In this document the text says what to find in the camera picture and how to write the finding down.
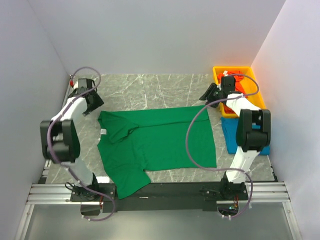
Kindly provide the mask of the green t-shirt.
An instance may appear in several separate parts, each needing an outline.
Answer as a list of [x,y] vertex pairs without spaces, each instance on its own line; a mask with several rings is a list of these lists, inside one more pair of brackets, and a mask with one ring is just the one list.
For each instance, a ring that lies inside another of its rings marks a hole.
[[101,111],[97,121],[103,134],[97,145],[106,174],[124,199],[151,183],[147,171],[193,168],[194,160],[215,168],[216,147],[207,111],[203,106]]

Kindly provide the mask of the yellow plastic bin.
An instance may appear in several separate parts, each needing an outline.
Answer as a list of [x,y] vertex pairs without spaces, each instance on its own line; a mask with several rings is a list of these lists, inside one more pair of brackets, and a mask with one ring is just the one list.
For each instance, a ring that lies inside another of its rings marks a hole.
[[[212,68],[213,71],[213,80],[218,85],[217,75],[219,73],[223,73],[224,71],[241,71],[242,74],[250,76],[254,80],[256,80],[255,75],[249,66],[214,66]],[[244,79],[240,82],[242,87],[244,88],[245,94],[251,94],[257,91],[256,84],[249,78],[244,77]],[[266,105],[264,103],[263,97],[260,92],[255,95],[247,96],[246,97],[253,105],[261,108],[266,109]],[[219,110],[221,112],[222,117],[224,118],[237,118],[238,116],[234,114],[225,114],[224,112],[224,104],[219,104]]]

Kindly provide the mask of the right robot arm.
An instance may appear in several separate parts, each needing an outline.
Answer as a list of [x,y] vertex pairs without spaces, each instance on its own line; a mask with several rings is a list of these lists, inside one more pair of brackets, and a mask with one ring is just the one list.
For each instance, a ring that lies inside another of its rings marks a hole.
[[247,97],[259,92],[242,93],[236,90],[235,74],[222,76],[220,83],[211,83],[199,98],[206,105],[216,108],[223,103],[238,116],[235,133],[237,150],[230,168],[220,181],[219,194],[223,199],[233,198],[245,192],[245,181],[250,167],[260,152],[270,145],[271,112],[251,103]]

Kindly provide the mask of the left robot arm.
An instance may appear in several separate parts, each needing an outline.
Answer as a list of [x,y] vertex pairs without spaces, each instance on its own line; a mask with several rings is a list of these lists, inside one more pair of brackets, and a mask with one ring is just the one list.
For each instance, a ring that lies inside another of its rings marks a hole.
[[73,91],[63,108],[50,120],[40,123],[40,138],[43,157],[62,166],[73,178],[65,187],[78,196],[93,200],[98,197],[99,184],[93,172],[80,158],[81,145],[75,120],[86,116],[104,104],[98,95],[95,81],[79,78],[70,81]]

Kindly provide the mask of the aluminium frame rail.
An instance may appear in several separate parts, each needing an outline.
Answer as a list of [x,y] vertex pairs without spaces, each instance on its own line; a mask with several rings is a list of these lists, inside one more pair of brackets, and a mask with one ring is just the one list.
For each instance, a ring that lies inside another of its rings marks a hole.
[[[255,182],[253,190],[246,183],[247,193],[252,193],[252,203],[286,203],[290,202],[284,182]],[[28,205],[98,205],[99,201],[72,201],[72,192],[63,184],[33,184],[26,203]]]

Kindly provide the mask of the blue folded t-shirt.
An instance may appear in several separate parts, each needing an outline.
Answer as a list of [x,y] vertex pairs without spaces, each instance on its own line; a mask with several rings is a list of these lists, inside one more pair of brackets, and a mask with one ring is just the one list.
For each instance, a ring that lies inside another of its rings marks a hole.
[[[239,123],[238,118],[225,118],[221,117],[221,127],[225,138],[225,144],[227,152],[229,154],[235,154],[238,150],[236,141],[237,127]],[[259,130],[261,127],[256,124],[252,124],[252,129]],[[268,156],[270,154],[270,146],[265,146],[262,151],[259,152],[261,156]]]

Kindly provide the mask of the black base beam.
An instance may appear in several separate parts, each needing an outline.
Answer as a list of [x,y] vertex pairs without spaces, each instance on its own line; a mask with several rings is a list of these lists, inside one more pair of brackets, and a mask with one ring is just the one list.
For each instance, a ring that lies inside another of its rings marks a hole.
[[249,198],[244,183],[167,182],[150,183],[128,197],[120,198],[114,183],[97,183],[104,196],[83,187],[64,185],[71,191],[70,201],[80,203],[85,216],[123,211],[203,210],[217,211],[219,201],[238,202]]

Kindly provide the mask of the orange t-shirt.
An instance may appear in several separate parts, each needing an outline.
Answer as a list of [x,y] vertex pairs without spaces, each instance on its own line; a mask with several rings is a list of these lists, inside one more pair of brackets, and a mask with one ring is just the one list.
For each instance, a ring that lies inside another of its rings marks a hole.
[[[239,74],[242,74],[241,71],[224,71],[223,73],[219,73],[217,75],[217,80],[218,80],[218,83],[220,84],[221,83],[221,78],[226,76],[226,75],[232,75],[232,74],[236,74],[234,76],[235,78],[235,90],[238,91],[238,92],[241,92],[243,94],[245,94],[245,90],[241,84],[241,81],[244,79],[243,76],[240,76]],[[223,105],[223,110],[224,110],[224,113],[225,114],[234,114],[234,112],[232,111],[231,108]]]

